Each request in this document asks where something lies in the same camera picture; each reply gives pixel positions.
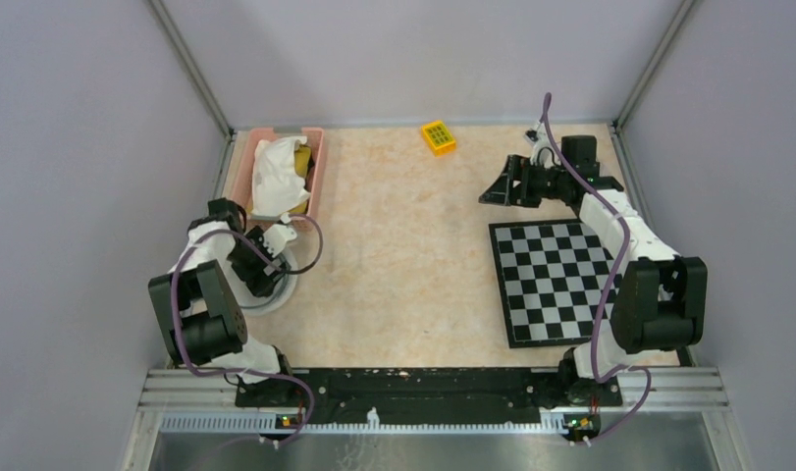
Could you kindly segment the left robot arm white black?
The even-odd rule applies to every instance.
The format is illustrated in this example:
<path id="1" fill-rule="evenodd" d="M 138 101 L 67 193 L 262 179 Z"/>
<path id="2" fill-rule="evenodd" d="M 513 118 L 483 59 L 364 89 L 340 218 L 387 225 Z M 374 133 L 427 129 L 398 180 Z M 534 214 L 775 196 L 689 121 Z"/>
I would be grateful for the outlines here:
<path id="1" fill-rule="evenodd" d="M 245 313 L 268 313 L 292 293 L 295 270 L 290 218 L 267 229 L 249 227 L 243 207 L 227 198 L 208 202 L 190 223 L 178 263 L 148 282 L 148 293 L 169 356 L 177 365 L 225 369 L 273 405 L 292 400 L 296 380 L 285 355 L 249 332 Z"/>

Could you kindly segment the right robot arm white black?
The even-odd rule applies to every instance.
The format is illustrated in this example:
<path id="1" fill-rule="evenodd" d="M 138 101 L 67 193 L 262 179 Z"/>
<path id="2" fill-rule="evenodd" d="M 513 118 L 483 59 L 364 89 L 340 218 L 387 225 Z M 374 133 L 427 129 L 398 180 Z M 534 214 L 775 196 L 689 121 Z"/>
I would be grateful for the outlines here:
<path id="1" fill-rule="evenodd" d="M 617 178 L 605 176 L 592 135 L 555 140 L 526 133 L 530 156 L 511 154 L 482 204 L 537 208 L 546 200 L 569 207 L 612 257 L 598 291 L 589 340 L 563 357 L 557 392 L 582 404 L 597 383 L 652 352 L 698 343 L 704 333 L 709 270 L 696 256 L 664 243 L 633 208 Z"/>

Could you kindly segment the white bra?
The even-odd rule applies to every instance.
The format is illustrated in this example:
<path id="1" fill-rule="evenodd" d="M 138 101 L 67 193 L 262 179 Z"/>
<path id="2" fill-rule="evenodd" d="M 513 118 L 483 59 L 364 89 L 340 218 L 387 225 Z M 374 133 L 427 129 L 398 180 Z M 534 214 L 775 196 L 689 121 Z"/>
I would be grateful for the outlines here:
<path id="1" fill-rule="evenodd" d="M 300 201 L 302 180 L 295 173 L 293 157 L 299 144 L 307 145 L 305 135 L 258 142 L 252 169 L 252 216 L 277 218 L 290 213 Z"/>

